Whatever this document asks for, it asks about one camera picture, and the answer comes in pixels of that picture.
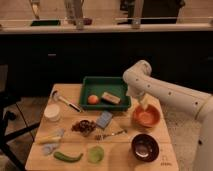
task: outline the brown bowl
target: brown bowl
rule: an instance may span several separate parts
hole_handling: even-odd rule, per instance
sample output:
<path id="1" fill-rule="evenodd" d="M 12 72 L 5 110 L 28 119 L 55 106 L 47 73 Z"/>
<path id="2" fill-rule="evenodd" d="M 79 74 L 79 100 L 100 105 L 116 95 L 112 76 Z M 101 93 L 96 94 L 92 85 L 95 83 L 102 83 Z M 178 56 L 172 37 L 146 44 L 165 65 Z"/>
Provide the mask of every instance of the brown bowl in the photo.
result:
<path id="1" fill-rule="evenodd" d="M 159 155 L 158 143 L 147 134 L 136 135 L 131 143 L 132 152 L 135 157 L 144 162 L 152 162 Z"/>
<path id="2" fill-rule="evenodd" d="M 160 112 L 153 105 L 148 105 L 144 110 L 141 105 L 138 105 L 133 112 L 133 120 L 145 127 L 154 127 L 160 121 Z"/>

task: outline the metal tool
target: metal tool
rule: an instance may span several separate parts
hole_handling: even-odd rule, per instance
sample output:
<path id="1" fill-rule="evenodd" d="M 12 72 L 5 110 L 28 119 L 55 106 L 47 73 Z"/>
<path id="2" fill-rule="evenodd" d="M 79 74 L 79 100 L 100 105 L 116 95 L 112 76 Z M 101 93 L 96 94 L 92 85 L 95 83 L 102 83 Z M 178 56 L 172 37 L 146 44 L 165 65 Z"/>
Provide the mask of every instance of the metal tool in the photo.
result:
<path id="1" fill-rule="evenodd" d="M 123 129 L 123 130 L 121 130 L 121 131 L 113 132 L 113 133 L 111 133 L 111 134 L 98 134 L 98 135 L 95 135 L 95 139 L 96 139 L 96 140 L 104 140 L 104 139 L 107 138 L 107 137 L 119 135 L 119 134 L 122 134 L 122 133 L 127 133 L 127 130 L 126 130 L 126 129 Z"/>
<path id="2" fill-rule="evenodd" d="M 66 98 L 64 98 L 63 96 L 60 96 L 60 95 L 58 94 L 58 91 L 57 91 L 57 90 L 53 91 L 53 93 L 52 93 L 52 98 L 53 98 L 54 101 L 59 101 L 59 100 L 60 100 L 60 101 L 62 101 L 63 103 L 65 103 L 65 104 L 67 104 L 68 106 L 70 106 L 70 107 L 72 107 L 73 109 L 75 109 L 76 111 L 82 112 L 82 110 L 81 110 L 78 106 L 76 106 L 75 104 L 69 102 L 69 101 L 68 101 Z"/>

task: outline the dark bowl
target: dark bowl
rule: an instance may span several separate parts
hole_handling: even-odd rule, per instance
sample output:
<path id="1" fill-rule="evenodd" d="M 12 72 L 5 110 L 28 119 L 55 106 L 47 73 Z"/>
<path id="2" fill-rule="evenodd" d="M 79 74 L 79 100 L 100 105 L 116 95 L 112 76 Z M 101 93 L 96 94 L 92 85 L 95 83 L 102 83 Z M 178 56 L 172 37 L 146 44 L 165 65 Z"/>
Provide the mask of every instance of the dark bowl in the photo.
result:
<path id="1" fill-rule="evenodd" d="M 158 143 L 147 134 L 136 135 L 132 140 L 131 146 L 135 157 L 144 162 L 152 162 L 159 155 Z"/>

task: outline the green pepper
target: green pepper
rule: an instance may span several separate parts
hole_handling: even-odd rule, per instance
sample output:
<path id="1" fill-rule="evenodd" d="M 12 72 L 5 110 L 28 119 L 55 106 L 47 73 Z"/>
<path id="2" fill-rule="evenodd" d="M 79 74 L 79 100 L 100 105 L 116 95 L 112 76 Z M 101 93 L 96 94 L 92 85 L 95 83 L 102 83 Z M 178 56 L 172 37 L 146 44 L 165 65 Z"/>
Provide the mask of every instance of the green pepper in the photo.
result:
<path id="1" fill-rule="evenodd" d="M 79 156 L 77 156 L 77 157 L 70 157 L 70 156 L 67 156 L 67 155 L 59 152 L 59 151 L 56 151 L 56 152 L 54 152 L 53 156 L 58 160 L 73 163 L 73 162 L 77 162 L 77 161 L 81 160 L 83 153 L 79 154 Z"/>

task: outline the table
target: table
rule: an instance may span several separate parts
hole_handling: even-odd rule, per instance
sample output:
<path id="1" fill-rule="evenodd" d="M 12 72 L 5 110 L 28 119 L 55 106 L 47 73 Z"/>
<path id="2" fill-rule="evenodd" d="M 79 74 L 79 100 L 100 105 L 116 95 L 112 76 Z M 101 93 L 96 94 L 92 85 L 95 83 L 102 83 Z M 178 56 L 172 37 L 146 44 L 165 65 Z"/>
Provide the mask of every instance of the table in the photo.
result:
<path id="1" fill-rule="evenodd" d="M 61 95 L 67 97 L 68 100 L 78 104 L 81 84 L 55 84 L 53 91 L 58 90 Z M 171 144 L 171 139 L 168 134 L 166 122 L 161 110 L 159 100 L 146 94 L 148 102 L 155 105 L 160 113 L 161 119 L 155 128 L 142 128 L 134 124 L 131 115 L 135 107 L 138 105 L 135 99 L 131 99 L 132 106 L 127 111 L 112 112 L 113 119 L 104 132 L 116 132 L 121 129 L 127 129 L 127 134 L 109 137 L 104 141 L 97 141 L 94 135 L 102 130 L 96 129 L 89 135 L 83 137 L 79 132 L 72 132 L 71 127 L 76 121 L 83 119 L 96 120 L 101 111 L 84 111 L 78 113 L 67 105 L 57 102 L 61 108 L 61 119 L 58 122 L 50 122 L 44 117 L 41 120 L 40 127 L 37 131 L 37 138 L 49 135 L 59 128 L 64 128 L 66 132 L 60 141 L 60 146 L 57 149 L 67 155 L 77 156 L 84 153 L 84 156 L 79 162 L 65 163 L 53 157 L 53 155 L 44 156 L 42 154 L 42 145 L 33 143 L 30 154 L 26 163 L 26 170 L 52 170 L 52 171 L 176 171 L 178 169 L 176 157 Z M 51 98 L 48 104 L 55 103 Z M 151 163 L 143 163 L 138 161 L 131 151 L 131 140 L 139 133 L 147 133 L 153 136 L 159 144 L 160 153 L 158 158 Z M 87 161 L 87 150 L 95 145 L 103 147 L 105 156 L 98 164 L 92 164 Z"/>

